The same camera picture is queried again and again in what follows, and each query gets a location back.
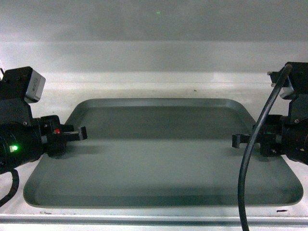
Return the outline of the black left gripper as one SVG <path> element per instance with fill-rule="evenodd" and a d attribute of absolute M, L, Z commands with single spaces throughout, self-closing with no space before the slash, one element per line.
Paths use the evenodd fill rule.
<path fill-rule="evenodd" d="M 37 122 L 43 152 L 49 157 L 62 156 L 66 149 L 65 141 L 82 141 L 87 139 L 85 126 L 78 127 L 75 130 L 73 125 L 61 125 L 57 115 L 37 118 Z"/>

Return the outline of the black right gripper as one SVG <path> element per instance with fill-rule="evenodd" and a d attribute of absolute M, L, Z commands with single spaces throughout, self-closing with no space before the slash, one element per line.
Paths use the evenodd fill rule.
<path fill-rule="evenodd" d="M 269 115 L 262 128 L 259 131 L 260 154 L 262 156 L 280 156 L 284 155 L 282 149 L 282 128 L 286 116 Z M 240 144 L 249 143 L 252 135 L 250 134 L 233 134 L 232 147 L 239 149 Z"/>

